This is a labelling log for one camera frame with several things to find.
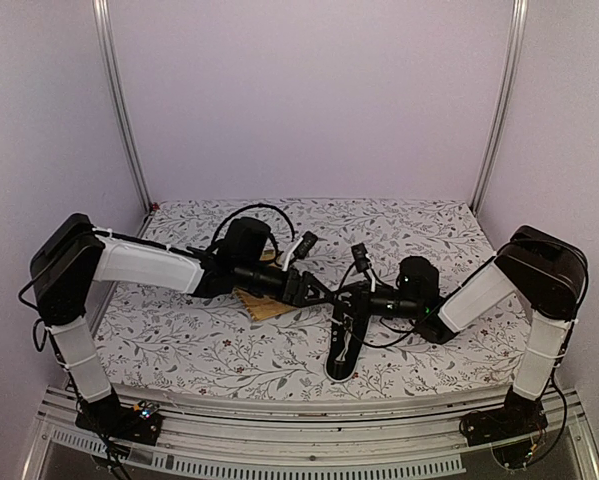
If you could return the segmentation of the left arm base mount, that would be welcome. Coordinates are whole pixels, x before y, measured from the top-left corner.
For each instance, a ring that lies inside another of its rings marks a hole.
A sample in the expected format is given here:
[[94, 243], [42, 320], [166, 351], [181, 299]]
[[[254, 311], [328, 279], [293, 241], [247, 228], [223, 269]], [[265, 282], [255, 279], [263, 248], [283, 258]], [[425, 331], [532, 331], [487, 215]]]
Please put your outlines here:
[[159, 406], [146, 402], [131, 407], [115, 402], [85, 403], [75, 421], [80, 429], [149, 446], [157, 444], [162, 424]]

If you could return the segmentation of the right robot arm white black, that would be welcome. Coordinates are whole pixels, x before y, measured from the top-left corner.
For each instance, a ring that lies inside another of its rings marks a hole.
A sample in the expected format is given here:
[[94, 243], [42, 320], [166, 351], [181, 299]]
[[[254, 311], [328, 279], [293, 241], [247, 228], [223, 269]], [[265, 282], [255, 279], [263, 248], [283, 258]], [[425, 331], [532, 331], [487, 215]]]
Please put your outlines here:
[[516, 436], [535, 417], [539, 403], [567, 343], [589, 288], [588, 260], [577, 247], [533, 227], [519, 227], [447, 296], [440, 293], [440, 273], [422, 256], [408, 256], [399, 265], [394, 285], [374, 278], [342, 287], [334, 296], [330, 347], [325, 372], [343, 382], [354, 373], [373, 317], [407, 319], [412, 326], [400, 334], [416, 334], [443, 345], [475, 320], [512, 296], [530, 309], [531, 330], [519, 370], [496, 415], [496, 427]]

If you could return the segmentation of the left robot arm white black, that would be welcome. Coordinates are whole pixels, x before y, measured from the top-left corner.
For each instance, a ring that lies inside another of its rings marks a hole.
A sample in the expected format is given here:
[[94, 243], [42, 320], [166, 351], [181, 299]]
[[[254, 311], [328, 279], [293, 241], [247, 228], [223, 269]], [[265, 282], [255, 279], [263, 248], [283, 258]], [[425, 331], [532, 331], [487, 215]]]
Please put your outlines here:
[[21, 295], [51, 339], [62, 368], [89, 405], [90, 419], [107, 434], [127, 426], [127, 412], [113, 398], [85, 321], [85, 303], [94, 282], [127, 282], [166, 288], [195, 298], [215, 298], [238, 288], [303, 308], [331, 303], [333, 292], [314, 275], [290, 263], [277, 267], [261, 256], [276, 242], [269, 225], [252, 217], [228, 221], [224, 237], [204, 249], [171, 245], [99, 230], [84, 214], [71, 215], [30, 263], [30, 281]]

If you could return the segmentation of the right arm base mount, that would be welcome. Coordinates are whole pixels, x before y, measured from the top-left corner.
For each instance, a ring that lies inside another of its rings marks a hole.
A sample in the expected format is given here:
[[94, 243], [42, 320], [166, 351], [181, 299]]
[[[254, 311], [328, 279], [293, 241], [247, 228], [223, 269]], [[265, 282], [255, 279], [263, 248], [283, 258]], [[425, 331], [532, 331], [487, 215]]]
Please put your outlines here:
[[483, 445], [544, 430], [548, 420], [541, 402], [522, 399], [503, 406], [477, 410], [459, 421], [459, 432], [469, 446]]

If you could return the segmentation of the black white canvas sneaker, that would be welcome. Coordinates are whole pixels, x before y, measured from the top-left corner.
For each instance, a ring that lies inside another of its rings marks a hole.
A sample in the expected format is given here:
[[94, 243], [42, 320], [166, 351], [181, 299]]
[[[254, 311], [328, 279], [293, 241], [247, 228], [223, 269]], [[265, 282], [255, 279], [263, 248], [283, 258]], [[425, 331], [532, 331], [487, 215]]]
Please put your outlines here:
[[332, 318], [329, 353], [325, 363], [326, 375], [330, 380], [344, 382], [355, 373], [369, 322], [370, 317], [360, 320]]

